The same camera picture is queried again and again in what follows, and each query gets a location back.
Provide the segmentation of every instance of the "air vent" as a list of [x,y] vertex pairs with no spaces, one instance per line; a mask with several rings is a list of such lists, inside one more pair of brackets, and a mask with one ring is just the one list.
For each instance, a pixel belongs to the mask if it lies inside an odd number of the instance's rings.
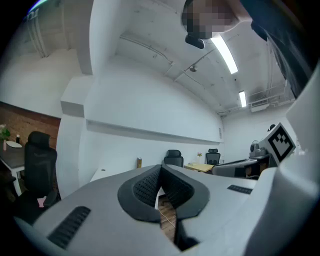
[[89,215],[90,211],[89,208],[84,206],[76,207],[49,235],[48,239],[60,248],[65,249]]
[[259,101],[251,103],[251,107],[257,107],[257,106],[264,105],[264,104],[267,104],[267,103],[268,103],[268,100],[267,99],[263,99],[263,100],[259,100]]

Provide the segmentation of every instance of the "mesh chair back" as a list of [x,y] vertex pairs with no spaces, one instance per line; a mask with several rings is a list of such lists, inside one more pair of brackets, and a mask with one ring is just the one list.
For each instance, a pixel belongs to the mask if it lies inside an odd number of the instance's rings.
[[36,197],[44,197],[53,188],[57,152],[49,146],[48,134],[33,131],[24,148],[24,184]]
[[205,154],[206,163],[208,165],[218,165],[220,160],[220,153],[218,153],[218,149],[212,148],[209,149],[209,153]]
[[164,158],[164,164],[184,167],[184,158],[179,150],[168,150],[168,156]]

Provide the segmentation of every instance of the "office chair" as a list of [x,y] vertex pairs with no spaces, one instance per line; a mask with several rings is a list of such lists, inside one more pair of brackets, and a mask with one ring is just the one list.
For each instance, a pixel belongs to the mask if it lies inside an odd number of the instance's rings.
[[163,161],[166,165],[184,167],[184,158],[181,156],[181,152],[179,150],[168,150],[168,155],[163,159]]
[[218,153],[218,149],[211,148],[208,150],[209,153],[205,154],[206,163],[208,165],[218,165],[220,160],[220,153]]
[[[53,190],[57,152],[49,146],[50,135],[33,131],[24,148],[24,185],[27,189],[13,203],[13,215],[32,225],[57,199]],[[46,199],[43,208],[38,198]]]

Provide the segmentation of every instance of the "potted plant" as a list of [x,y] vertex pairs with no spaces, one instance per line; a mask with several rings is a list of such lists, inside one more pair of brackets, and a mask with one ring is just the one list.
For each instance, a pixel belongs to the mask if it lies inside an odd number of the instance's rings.
[[3,150],[7,149],[7,139],[10,137],[10,131],[5,124],[0,124],[0,141],[3,141]]
[[198,163],[200,164],[200,158],[202,157],[202,153],[201,153],[201,152],[198,152],[196,155],[197,155],[197,157],[198,157]]

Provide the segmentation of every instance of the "floor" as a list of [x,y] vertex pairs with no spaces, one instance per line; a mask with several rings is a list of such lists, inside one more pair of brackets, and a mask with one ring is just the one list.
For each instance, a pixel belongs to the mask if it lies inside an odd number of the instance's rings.
[[[166,216],[173,225],[176,225],[176,211],[166,196],[159,198],[158,210],[164,216]],[[161,229],[163,230],[164,234],[173,242],[176,229],[167,221],[164,216],[161,215]]]

